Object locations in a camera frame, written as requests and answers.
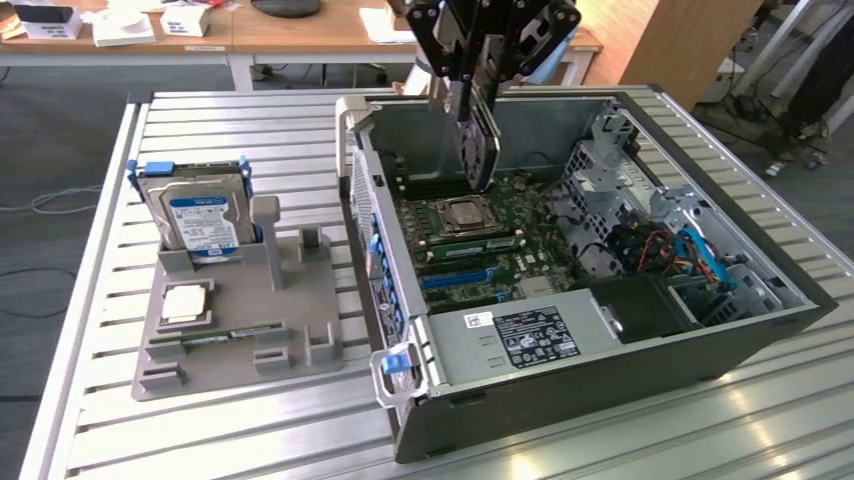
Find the black low-profile graphics card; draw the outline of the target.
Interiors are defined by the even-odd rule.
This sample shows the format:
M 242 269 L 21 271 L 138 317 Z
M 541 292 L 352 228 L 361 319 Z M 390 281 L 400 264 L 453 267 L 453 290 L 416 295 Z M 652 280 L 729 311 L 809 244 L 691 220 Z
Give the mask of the black low-profile graphics card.
M 488 189 L 500 156 L 500 129 L 493 116 L 496 85 L 429 80 L 429 106 L 444 115 L 449 151 L 459 159 L 460 173 L 472 191 Z

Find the white paper stack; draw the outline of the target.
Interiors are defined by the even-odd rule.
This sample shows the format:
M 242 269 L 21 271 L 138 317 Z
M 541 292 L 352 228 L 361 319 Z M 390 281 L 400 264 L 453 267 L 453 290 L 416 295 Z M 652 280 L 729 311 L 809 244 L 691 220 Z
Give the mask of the white paper stack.
M 394 15 L 393 10 L 360 8 L 358 17 L 369 40 L 376 44 L 414 44 L 414 35 L 405 25 L 405 19 Z

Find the dark round object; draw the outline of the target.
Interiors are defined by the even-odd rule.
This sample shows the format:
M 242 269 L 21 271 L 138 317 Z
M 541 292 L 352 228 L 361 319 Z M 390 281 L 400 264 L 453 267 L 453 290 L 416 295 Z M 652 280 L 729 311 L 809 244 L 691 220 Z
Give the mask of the dark round object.
M 305 18 L 321 9 L 321 0 L 250 0 L 252 7 L 262 14 L 284 19 Z

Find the light wooden cabinet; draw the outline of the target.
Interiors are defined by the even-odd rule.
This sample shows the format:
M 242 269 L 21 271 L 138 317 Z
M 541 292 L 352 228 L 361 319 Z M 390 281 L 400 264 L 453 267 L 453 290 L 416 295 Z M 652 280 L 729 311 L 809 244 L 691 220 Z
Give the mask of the light wooden cabinet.
M 576 0 L 601 43 L 587 85 L 660 86 L 691 109 L 763 0 Z

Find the white device red dot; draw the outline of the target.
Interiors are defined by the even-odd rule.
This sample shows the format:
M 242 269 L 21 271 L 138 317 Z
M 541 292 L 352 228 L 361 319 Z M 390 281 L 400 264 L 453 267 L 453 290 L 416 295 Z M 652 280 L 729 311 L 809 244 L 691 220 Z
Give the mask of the white device red dot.
M 701 98 L 703 103 L 716 103 L 724 98 L 736 71 L 737 65 L 732 62 L 729 57 L 725 57 L 716 69 L 713 79 L 705 89 Z

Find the silver metal disk bay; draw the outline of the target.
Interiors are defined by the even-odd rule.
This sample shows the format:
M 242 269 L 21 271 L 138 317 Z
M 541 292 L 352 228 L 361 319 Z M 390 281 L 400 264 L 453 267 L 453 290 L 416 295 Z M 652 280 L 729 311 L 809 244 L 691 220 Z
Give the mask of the silver metal disk bay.
M 615 102 L 575 144 L 552 199 L 580 218 L 568 236 L 587 271 L 665 281 L 703 326 L 793 307 L 796 295 L 704 193 L 643 163 L 637 149 L 653 145 Z

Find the installed silver CPU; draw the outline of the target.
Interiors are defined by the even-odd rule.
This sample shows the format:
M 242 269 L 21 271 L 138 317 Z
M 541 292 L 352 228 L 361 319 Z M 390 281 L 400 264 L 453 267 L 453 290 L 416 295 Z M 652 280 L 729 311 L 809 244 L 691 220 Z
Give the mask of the installed silver CPU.
M 460 230 L 479 228 L 484 225 L 484 214 L 476 202 L 455 202 L 449 206 L 449 211 Z

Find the metal CPU socket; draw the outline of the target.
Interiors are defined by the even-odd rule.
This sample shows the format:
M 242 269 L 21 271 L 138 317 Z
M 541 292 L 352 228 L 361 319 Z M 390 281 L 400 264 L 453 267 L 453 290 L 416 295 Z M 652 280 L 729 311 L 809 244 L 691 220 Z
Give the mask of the metal CPU socket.
M 473 201 L 480 205 L 481 213 L 484 214 L 484 225 L 481 227 L 468 229 L 468 230 L 460 230 L 457 228 L 456 222 L 453 220 L 453 217 L 449 211 L 449 206 L 452 203 L 461 202 L 461 201 Z M 463 236 L 463 235 L 472 235 L 475 233 L 487 233 L 487 232 L 495 231 L 501 226 L 492 212 L 489 202 L 483 196 L 468 195 L 463 197 L 440 200 L 433 204 L 433 209 L 439 215 L 445 236 Z

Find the black wheeled stand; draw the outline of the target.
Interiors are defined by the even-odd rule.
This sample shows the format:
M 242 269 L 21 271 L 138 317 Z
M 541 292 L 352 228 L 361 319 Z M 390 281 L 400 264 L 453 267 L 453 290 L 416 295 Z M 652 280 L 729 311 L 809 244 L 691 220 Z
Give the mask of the black wheeled stand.
M 799 162 L 807 170 L 824 163 L 824 154 L 811 144 L 824 130 L 823 116 L 833 103 L 831 79 L 827 74 L 808 73 L 779 117 L 780 142 L 777 155 L 765 173 L 776 176 L 787 163 Z

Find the green motherboard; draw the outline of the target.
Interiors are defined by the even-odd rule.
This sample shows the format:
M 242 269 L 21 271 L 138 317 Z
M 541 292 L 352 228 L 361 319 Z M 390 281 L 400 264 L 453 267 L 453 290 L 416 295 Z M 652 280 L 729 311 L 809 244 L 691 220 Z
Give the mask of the green motherboard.
M 472 191 L 457 174 L 416 176 L 398 154 L 384 153 L 380 160 L 392 184 L 392 201 L 417 283 L 418 278 L 425 276 L 496 269 L 489 283 L 429 290 L 420 287 L 429 313 L 447 313 L 527 299 L 517 286 L 527 277 L 547 276 L 555 293 L 571 290 L 585 273 L 561 229 L 575 224 L 576 220 L 553 213 L 547 204 L 551 179 L 544 153 L 527 153 L 519 166 L 497 171 L 483 192 Z M 488 200 L 501 226 L 487 233 L 445 236 L 433 204 L 468 195 L 483 196 Z M 511 236 L 521 238 L 520 246 L 512 251 L 448 261 L 427 261 L 425 254 L 431 246 Z

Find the hard disk in blue caddy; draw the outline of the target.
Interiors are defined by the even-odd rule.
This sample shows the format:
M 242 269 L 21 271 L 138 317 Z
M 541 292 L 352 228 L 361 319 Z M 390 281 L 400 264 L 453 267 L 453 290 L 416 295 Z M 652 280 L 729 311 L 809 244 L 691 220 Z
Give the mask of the hard disk in blue caddy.
M 126 163 L 126 178 L 146 205 L 166 251 L 210 263 L 258 239 L 249 217 L 250 166 L 222 163 Z

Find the silver power supply unit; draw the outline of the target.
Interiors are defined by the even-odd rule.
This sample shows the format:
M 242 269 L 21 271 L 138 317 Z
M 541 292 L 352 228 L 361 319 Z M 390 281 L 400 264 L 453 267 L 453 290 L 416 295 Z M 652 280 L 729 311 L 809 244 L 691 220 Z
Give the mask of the silver power supply unit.
M 587 289 L 432 315 L 428 325 L 453 387 L 557 369 L 620 347 Z

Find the loose silver CPU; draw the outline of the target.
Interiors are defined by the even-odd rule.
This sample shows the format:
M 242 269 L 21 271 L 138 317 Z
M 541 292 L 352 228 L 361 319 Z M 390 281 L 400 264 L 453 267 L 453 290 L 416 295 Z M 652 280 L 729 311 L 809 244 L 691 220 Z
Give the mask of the loose silver CPU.
M 165 292 L 161 320 L 166 325 L 192 322 L 204 312 L 206 290 L 200 285 L 174 286 Z

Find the loose green RAM stick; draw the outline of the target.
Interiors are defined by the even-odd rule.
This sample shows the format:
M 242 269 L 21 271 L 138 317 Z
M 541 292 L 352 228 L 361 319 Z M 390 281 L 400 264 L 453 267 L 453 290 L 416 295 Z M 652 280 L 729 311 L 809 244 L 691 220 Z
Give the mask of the loose green RAM stick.
M 266 333 L 280 329 L 280 325 L 266 324 L 253 327 L 244 327 L 226 330 L 212 330 L 206 332 L 194 332 L 185 334 L 169 334 L 152 336 L 148 340 L 150 344 L 164 344 L 169 342 L 178 342 L 180 344 L 189 346 L 208 345 L 214 343 L 224 343 L 232 340 L 240 340 L 244 338 L 252 338 L 261 333 Z

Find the open black PC case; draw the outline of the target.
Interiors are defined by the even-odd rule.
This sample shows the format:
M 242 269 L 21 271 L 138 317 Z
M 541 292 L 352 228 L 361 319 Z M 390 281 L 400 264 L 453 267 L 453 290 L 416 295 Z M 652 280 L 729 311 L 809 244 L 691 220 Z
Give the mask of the open black PC case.
M 401 463 L 717 379 L 837 306 L 736 201 L 737 193 L 760 193 L 747 170 L 673 100 L 648 89 L 517 90 L 495 106 L 501 137 L 493 176 L 519 166 L 527 153 L 545 154 L 547 204 L 553 213 L 576 220 L 561 229 L 569 245 L 568 233 L 580 218 L 555 204 L 552 196 L 575 144 L 588 138 L 595 116 L 608 102 L 625 109 L 655 144 L 637 149 L 655 176 L 681 175 L 704 193 L 797 303 L 776 313 L 703 326 L 692 322 L 665 281 L 648 275 L 595 276 L 576 258 L 585 276 L 564 292 L 591 291 L 609 315 L 620 347 L 557 369 L 451 386 L 429 346 L 428 317 L 437 314 L 429 313 L 421 296 L 380 160 L 381 154 L 394 153 L 418 177 L 463 177 L 449 151 L 445 118 L 421 97 L 341 97 L 334 115 L 345 224 L 370 335 L 376 400 L 388 413 L 393 456 Z M 389 353 L 408 355 L 408 372 L 381 373 L 380 359 Z

